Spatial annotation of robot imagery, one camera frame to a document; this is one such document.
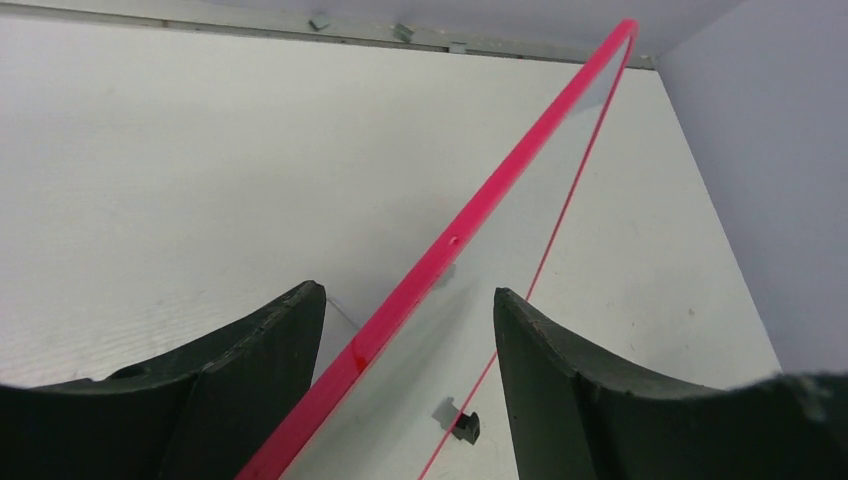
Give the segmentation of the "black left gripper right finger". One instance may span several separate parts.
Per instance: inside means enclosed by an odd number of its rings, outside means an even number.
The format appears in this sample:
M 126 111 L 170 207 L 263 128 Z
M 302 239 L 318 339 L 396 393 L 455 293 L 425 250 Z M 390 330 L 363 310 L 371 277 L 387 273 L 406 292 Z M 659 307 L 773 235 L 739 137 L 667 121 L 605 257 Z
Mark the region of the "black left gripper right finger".
M 632 363 L 494 294 L 498 363 L 523 479 L 843 479 L 847 379 L 731 390 Z

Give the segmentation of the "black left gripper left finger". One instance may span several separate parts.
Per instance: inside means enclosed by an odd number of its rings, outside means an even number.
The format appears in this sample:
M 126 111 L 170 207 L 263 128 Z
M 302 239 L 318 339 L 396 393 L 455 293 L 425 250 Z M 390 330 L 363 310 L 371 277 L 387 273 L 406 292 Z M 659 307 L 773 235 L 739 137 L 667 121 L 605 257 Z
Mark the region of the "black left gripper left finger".
M 305 281 L 105 379 L 3 386 L 2 477 L 235 477 L 310 388 L 325 306 Z

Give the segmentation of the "pink framed whiteboard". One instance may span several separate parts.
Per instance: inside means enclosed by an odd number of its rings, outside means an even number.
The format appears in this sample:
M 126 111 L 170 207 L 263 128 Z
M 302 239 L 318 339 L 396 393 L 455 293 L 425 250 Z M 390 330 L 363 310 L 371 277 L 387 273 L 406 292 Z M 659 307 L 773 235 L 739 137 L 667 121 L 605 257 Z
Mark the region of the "pink framed whiteboard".
M 420 479 L 496 357 L 493 296 L 533 291 L 632 55 L 621 21 L 266 443 L 243 479 Z

